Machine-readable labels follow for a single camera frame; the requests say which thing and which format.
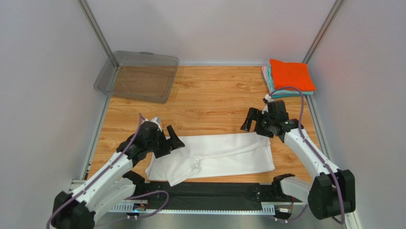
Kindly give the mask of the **white t-shirt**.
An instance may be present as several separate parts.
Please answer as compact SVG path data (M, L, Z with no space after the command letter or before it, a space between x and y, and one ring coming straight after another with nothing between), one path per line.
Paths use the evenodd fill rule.
M156 158L145 173L150 181L176 186L187 179L256 174L275 170L270 139L256 133L181 136L185 147Z

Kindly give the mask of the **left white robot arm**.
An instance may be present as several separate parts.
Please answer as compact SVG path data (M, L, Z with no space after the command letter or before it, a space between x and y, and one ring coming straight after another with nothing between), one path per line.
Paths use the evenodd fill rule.
M139 175L132 169L148 153L160 158L185 146L172 126L167 126L167 131L168 138L157 117L151 121L141 119L136 132L117 147L108 162L89 180L71 193L62 191L55 197L46 228L93 229L120 201L136 199Z

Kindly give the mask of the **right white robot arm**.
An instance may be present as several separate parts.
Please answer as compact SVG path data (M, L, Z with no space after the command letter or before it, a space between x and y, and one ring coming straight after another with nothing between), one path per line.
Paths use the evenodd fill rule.
M291 196L304 202L319 220L345 217L356 209L355 176L331 162L310 139L302 119L291 119L282 100L266 101L263 110L249 108L241 130L251 129L260 136L278 137L300 159L312 182L305 182L293 174L274 177L273 194Z

